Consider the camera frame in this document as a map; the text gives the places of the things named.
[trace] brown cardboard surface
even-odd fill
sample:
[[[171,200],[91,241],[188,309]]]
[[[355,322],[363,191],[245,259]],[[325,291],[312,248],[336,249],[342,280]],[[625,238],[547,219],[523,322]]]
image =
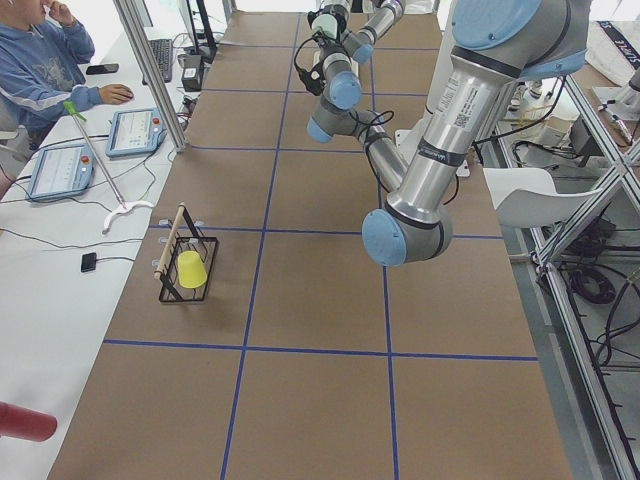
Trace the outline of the brown cardboard surface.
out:
[[[405,15],[400,22],[380,39],[377,48],[440,48],[442,33],[435,15]]]
[[[296,42],[297,13],[235,12],[223,42],[241,46],[291,47]]]
[[[393,478],[386,358],[250,352],[229,480]]]
[[[160,258],[164,244],[158,240],[168,233],[168,229],[148,230],[106,338],[241,345],[260,234],[205,231],[220,241],[207,298],[204,302],[161,304],[161,284],[153,277],[151,262]]]
[[[187,138],[199,147],[275,148],[284,98],[284,93],[202,92]]]
[[[216,476],[239,357],[103,345],[49,479]]]
[[[318,102],[318,97],[314,97],[310,93],[289,93],[282,129],[281,148],[362,151],[360,143],[353,137],[336,136],[329,143],[318,143],[307,135],[307,124],[318,106]],[[371,109],[371,95],[363,95],[359,108]]]
[[[376,93],[427,95],[438,58],[436,50],[380,50],[374,53]],[[406,72],[411,65],[411,73]]]
[[[260,229],[264,222],[273,151],[197,150],[176,155],[165,188],[153,209],[156,219],[175,217],[184,202],[207,226]]]
[[[244,48],[221,44],[205,89],[284,91],[291,47]]]
[[[398,358],[393,367],[404,480],[573,478],[537,364]]]
[[[394,350],[535,355],[501,241],[454,238],[440,257],[388,275]]]
[[[251,345],[385,351],[383,277],[359,236],[269,234]]]
[[[501,237],[502,230],[493,209],[482,167],[470,162],[469,170],[471,175],[459,178],[458,195],[446,207],[453,220],[453,233]],[[445,201],[453,198],[454,192],[455,181],[449,186]]]
[[[376,179],[360,152],[282,152],[270,229],[359,232],[378,207]]]
[[[50,478],[568,478],[480,169],[449,208],[468,238],[383,269],[358,233],[379,197],[357,141],[309,139],[318,99],[281,92],[280,72],[273,90],[226,91],[257,89],[256,55],[282,66],[305,22],[234,16],[225,41],[251,46],[224,48],[152,214],[184,201],[219,238],[208,296],[159,303],[168,229],[150,228]],[[397,101],[391,135],[422,115],[415,62],[433,66],[439,41],[435,17],[415,15],[379,43],[380,94],[376,76],[360,107]],[[392,48],[415,59],[401,77],[419,92],[391,90]]]

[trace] blue hoodie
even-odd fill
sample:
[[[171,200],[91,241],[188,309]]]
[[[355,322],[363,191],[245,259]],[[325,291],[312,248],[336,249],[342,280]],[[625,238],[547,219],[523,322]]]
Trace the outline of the blue hoodie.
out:
[[[103,103],[98,87],[86,87],[78,68],[95,52],[80,22],[60,28],[45,21],[25,32],[0,23],[0,94],[14,119],[30,134],[65,115],[63,102],[78,111]]]

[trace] person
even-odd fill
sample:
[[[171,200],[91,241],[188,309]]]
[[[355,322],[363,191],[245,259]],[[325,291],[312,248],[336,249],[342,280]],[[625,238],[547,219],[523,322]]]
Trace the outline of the person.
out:
[[[47,21],[47,11],[60,26]],[[57,0],[0,0],[0,98],[35,145],[66,114],[65,101],[84,111],[133,98],[125,85],[84,85],[78,64],[88,63],[94,52],[91,37],[67,5]]]

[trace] white desk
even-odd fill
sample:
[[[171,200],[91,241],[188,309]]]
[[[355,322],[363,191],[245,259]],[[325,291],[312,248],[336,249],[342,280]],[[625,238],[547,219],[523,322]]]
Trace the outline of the white desk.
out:
[[[158,38],[160,35],[151,31],[148,36]],[[104,61],[119,63],[119,72],[88,76],[87,84],[123,83],[133,90],[135,99],[125,105],[100,105],[83,112],[88,120],[89,135],[107,134],[109,121],[118,110],[154,105],[148,87],[142,85],[142,74],[126,36],[121,36]],[[180,68],[175,62],[173,81],[167,84],[167,89],[176,110],[183,97],[178,85]],[[80,134],[75,123],[70,117],[64,117],[43,145],[77,137]],[[96,141],[96,146],[104,152],[104,141]],[[172,151],[173,145],[167,137],[146,162],[157,177],[145,197],[151,202],[158,200],[171,168],[168,158]],[[107,160],[108,168],[111,175],[116,176],[143,158]],[[30,174],[33,164],[34,160],[22,175]],[[104,175],[96,166],[92,184],[103,180]],[[117,178],[116,184],[127,200],[136,200],[151,181],[151,175],[141,165]],[[14,186],[4,200],[20,198],[24,198],[24,192]],[[78,200],[98,201],[109,209],[117,205],[106,183],[89,189]],[[0,227],[59,245],[87,245],[142,238],[151,210],[137,208],[129,215],[116,217],[109,234],[103,236],[101,229],[106,214],[98,205],[79,205],[71,200],[48,205],[0,204]],[[0,478],[3,480],[47,477],[131,269],[129,261],[110,260],[98,262],[93,272],[80,273],[82,254],[95,251],[98,258],[135,258],[139,246],[139,242],[132,242],[60,250],[0,232],[0,400],[50,413],[58,419],[56,433],[43,443],[0,438]]]

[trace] red object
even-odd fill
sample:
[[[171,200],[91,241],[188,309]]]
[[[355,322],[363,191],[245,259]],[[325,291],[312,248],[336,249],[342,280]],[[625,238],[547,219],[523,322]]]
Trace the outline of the red object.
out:
[[[42,442],[58,428],[53,415],[0,402],[0,436]]]

